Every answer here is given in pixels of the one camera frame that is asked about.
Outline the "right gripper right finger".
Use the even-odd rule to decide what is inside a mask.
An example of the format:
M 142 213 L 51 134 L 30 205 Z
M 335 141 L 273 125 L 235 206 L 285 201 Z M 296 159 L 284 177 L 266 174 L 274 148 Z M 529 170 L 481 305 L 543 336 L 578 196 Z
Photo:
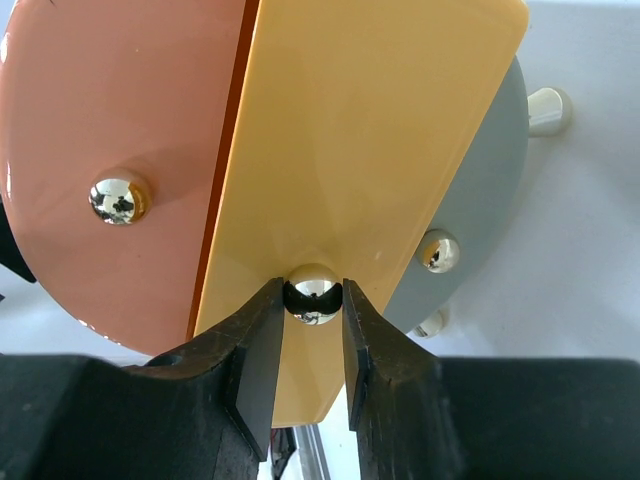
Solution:
M 464 478 L 440 360 L 386 320 L 355 281 L 344 280 L 342 292 L 348 421 L 362 478 Z

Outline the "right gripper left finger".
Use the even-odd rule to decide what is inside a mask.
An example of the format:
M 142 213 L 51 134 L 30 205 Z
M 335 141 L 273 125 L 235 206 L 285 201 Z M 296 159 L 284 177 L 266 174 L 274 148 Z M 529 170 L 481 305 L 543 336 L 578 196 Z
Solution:
M 270 442 L 284 333 L 284 282 L 143 366 L 131 366 L 142 423 L 136 479 L 254 479 Z

